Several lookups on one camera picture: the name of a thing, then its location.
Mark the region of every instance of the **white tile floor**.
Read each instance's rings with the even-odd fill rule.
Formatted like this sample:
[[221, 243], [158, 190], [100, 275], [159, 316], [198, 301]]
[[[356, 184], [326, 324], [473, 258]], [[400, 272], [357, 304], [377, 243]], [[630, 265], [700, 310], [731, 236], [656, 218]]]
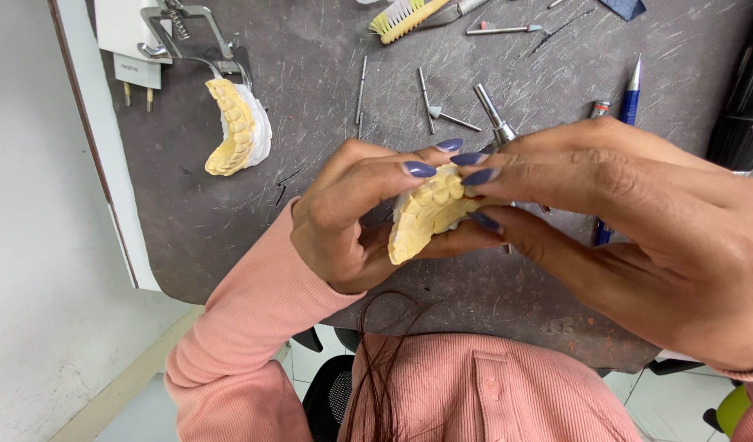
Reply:
[[[294, 341], [282, 366], [303, 400], [319, 367], [328, 359], [350, 352], [339, 342], [332, 327], [317, 325], [322, 353]], [[654, 442], [725, 442], [701, 419], [707, 408], [715, 408], [733, 389], [731, 382], [709, 367], [685, 373], [656, 376], [649, 370], [639, 374], [611, 373], [604, 379], [627, 408], [628, 414]], [[175, 442], [177, 407], [157, 375], [96, 438], [95, 442]]]

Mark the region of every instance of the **metal spring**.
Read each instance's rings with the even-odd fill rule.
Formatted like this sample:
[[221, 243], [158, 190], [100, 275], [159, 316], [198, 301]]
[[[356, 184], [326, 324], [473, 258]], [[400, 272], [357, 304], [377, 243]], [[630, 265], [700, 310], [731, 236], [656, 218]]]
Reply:
[[175, 29], [178, 32], [178, 38], [185, 40], [186, 38], [191, 36], [188, 33], [188, 29], [185, 27], [185, 24], [183, 23], [183, 18], [175, 8], [167, 9], [167, 15], [169, 16], [169, 19], [172, 20], [172, 24], [175, 25]]

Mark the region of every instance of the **purple nail polish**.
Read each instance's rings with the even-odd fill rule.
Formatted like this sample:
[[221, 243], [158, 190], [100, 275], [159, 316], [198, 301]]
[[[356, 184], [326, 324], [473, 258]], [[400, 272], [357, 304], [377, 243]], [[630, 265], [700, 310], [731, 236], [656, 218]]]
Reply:
[[464, 186], [480, 186], [496, 178], [499, 174], [497, 169], [482, 169], [461, 180]]
[[480, 212], [473, 212], [469, 214], [469, 217], [474, 220], [476, 223], [480, 224], [481, 226], [493, 230], [494, 232], [499, 232], [500, 225], [496, 221], [494, 221], [491, 217], [488, 215], [485, 215]]
[[488, 155], [479, 152], [462, 153], [456, 156], [450, 156], [450, 161], [457, 166], [474, 166], [479, 165], [486, 160]]
[[428, 178], [436, 175], [436, 169], [432, 166], [421, 163], [420, 161], [404, 161], [404, 172], [407, 175], [418, 178]]
[[464, 140], [461, 138], [453, 138], [452, 140], [443, 141], [435, 147], [444, 153], [450, 153], [459, 150], [463, 145]]

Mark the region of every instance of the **blue pencil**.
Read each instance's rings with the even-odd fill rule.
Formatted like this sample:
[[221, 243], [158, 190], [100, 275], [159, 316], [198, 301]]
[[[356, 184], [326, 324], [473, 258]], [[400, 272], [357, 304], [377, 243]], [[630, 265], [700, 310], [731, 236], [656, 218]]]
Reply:
[[[638, 56], [633, 77], [625, 89], [625, 97], [622, 99], [622, 109], [619, 111], [619, 121], [633, 126], [636, 124], [636, 110], [638, 109], [638, 95], [641, 86], [641, 55]], [[597, 236], [595, 246], [608, 244], [611, 239], [611, 229], [600, 218], [597, 219]]]

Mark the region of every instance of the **white knife handle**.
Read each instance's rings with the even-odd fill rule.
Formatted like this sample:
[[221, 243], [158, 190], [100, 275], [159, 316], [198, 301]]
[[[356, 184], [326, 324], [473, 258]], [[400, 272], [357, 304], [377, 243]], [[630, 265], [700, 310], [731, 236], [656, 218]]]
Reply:
[[469, 11], [484, 4], [485, 2], [488, 2], [488, 0], [461, 0], [458, 3], [458, 11], [461, 13], [461, 15], [466, 15]]

